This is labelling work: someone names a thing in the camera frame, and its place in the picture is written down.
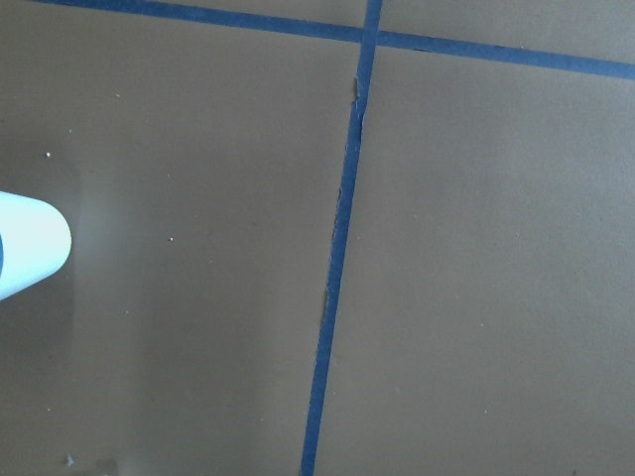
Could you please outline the right light blue cup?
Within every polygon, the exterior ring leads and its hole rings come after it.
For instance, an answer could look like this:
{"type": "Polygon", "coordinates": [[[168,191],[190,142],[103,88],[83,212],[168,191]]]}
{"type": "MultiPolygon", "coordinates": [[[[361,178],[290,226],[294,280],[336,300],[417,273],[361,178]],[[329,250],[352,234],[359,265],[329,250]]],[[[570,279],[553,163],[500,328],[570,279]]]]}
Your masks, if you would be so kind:
{"type": "Polygon", "coordinates": [[[67,260],[71,233],[51,204],[1,193],[1,298],[8,298],[56,273],[67,260]]]}

